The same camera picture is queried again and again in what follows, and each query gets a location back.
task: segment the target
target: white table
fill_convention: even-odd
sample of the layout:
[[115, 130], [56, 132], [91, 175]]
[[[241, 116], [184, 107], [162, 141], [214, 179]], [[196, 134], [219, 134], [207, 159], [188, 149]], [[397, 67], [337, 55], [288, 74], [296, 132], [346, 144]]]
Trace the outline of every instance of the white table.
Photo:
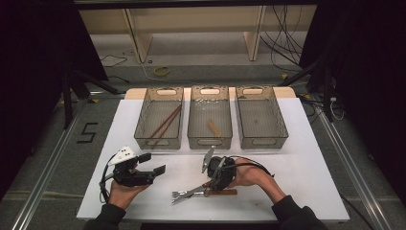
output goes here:
[[[237, 187], [238, 195], [193, 197], [171, 204], [171, 192], [192, 189], [208, 180], [201, 173], [206, 150], [190, 150], [187, 139], [189, 99], [185, 96], [182, 147], [179, 150], [155, 150], [152, 159], [140, 164], [140, 171], [167, 165], [165, 174], [139, 194], [127, 208], [125, 219], [140, 222], [269, 222], [277, 220], [272, 203], [257, 186]], [[142, 100], [122, 100], [107, 135], [101, 157], [89, 182], [77, 217], [94, 219], [101, 210], [99, 182], [105, 164], [123, 146], [140, 150], [133, 138]], [[278, 99], [289, 132], [282, 149], [242, 150], [239, 147], [234, 100], [231, 100], [233, 123], [232, 147], [216, 150], [216, 155], [242, 155], [259, 161], [281, 188], [292, 195], [299, 206], [309, 206], [321, 221], [347, 221], [349, 215], [337, 192], [326, 162], [305, 116], [299, 99]]]

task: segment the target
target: person's left hand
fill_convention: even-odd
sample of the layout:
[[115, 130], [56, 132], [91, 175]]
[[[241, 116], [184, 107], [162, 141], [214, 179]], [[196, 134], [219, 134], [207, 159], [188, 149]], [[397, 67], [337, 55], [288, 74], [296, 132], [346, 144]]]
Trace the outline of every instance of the person's left hand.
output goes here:
[[132, 202], [132, 199], [140, 192], [148, 188], [149, 185], [126, 187], [119, 185], [115, 180], [111, 182], [110, 198], [108, 203], [114, 204], [117, 207], [126, 209]]

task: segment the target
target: metal frame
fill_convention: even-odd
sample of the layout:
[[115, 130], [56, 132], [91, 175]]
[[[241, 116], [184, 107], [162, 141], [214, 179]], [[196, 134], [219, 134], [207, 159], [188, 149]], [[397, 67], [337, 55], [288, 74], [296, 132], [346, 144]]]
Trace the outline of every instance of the metal frame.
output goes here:
[[[271, 5], [316, 5], [318, 0], [74, 0], [78, 10], [142, 9], [142, 8], [189, 8], [189, 7], [232, 7]], [[40, 0], [37, 6], [66, 6], [53, 0]]]
[[52, 175], [59, 163], [66, 146], [69, 143], [69, 139], [73, 130], [75, 130], [76, 124], [78, 123], [81, 111], [86, 107], [87, 100], [80, 100], [78, 103], [78, 108], [75, 110], [72, 123], [68, 128], [64, 129], [62, 135], [60, 136], [54, 151], [51, 154], [50, 159], [47, 162], [41, 176], [36, 182], [30, 196], [27, 198], [20, 212], [18, 213], [12, 229], [27, 229], [28, 225], [33, 218], [34, 212], [38, 207], [39, 201], [41, 201], [42, 195], [51, 180]]
[[[320, 98], [313, 94], [313, 97], [320, 101]], [[320, 108], [317, 108], [318, 113], [322, 113]], [[351, 154], [347, 149], [346, 145], [341, 139], [340, 134], [338, 133], [337, 129], [335, 128], [334, 123], [331, 123], [325, 114], [320, 115], [320, 119], [325, 127], [327, 134], [334, 145], [340, 159], [346, 168], [346, 171], [352, 181], [352, 184], [355, 187], [355, 190], [359, 194], [362, 202], [368, 214], [371, 217], [373, 225], [376, 229], [382, 230], [389, 230], [393, 229], [391, 224], [389, 223], [388, 219], [385, 217], [382, 207], [380, 206], [379, 202], [375, 198], [373, 192], [369, 188], [367, 182], [365, 181], [362, 173], [359, 171], [358, 167], [356, 166], [355, 162], [352, 160]]]

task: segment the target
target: metal rail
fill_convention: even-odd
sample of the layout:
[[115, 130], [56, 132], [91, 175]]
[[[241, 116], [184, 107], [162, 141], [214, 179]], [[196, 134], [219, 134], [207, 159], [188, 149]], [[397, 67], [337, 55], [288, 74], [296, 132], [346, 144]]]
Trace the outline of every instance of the metal rail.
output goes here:
[[327, 117], [324, 114], [320, 115], [323, 126], [325, 127], [329, 138], [331, 139], [332, 144], [337, 150], [338, 155], [340, 156], [341, 161], [346, 168], [347, 173], [350, 176], [352, 184], [355, 187], [355, 190], [359, 194], [362, 202], [367, 209], [373, 225], [376, 229], [390, 230], [392, 229], [388, 219], [385, 217], [382, 207], [375, 198], [371, 189], [369, 188], [367, 182], [365, 181], [362, 173], [359, 171], [355, 162], [352, 160], [349, 150], [341, 139], [340, 134], [338, 133], [335, 125], [328, 121]]
[[30, 193], [30, 196], [27, 198], [24, 206], [21, 208], [20, 212], [17, 215], [17, 218], [12, 226], [12, 230], [15, 229], [27, 229], [31, 219], [33, 218], [34, 212], [38, 207], [39, 201], [42, 198], [42, 195], [45, 189], [50, 182], [52, 175], [57, 167], [57, 164], [62, 156], [63, 152], [66, 149], [66, 146], [71, 137], [72, 131], [75, 129], [76, 124], [79, 120], [81, 111], [85, 108], [87, 100], [80, 100], [78, 102], [78, 107], [75, 109], [74, 119], [72, 123], [63, 130], [62, 135], [57, 141], [56, 147], [51, 154], [50, 159], [47, 162], [44, 170], [42, 171], [41, 176], [38, 178], [33, 190]]

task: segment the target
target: transparent plastic bin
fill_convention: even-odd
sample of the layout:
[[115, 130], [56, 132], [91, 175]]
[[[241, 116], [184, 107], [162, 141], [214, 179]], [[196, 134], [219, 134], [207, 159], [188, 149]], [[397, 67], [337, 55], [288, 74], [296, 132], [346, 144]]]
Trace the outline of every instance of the transparent plastic bin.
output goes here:
[[230, 96], [226, 86], [193, 86], [188, 139], [192, 150], [231, 147]]
[[141, 150], [179, 150], [183, 88], [148, 88], [134, 138]]
[[289, 135], [273, 87], [237, 87], [236, 97], [241, 148], [281, 149]]

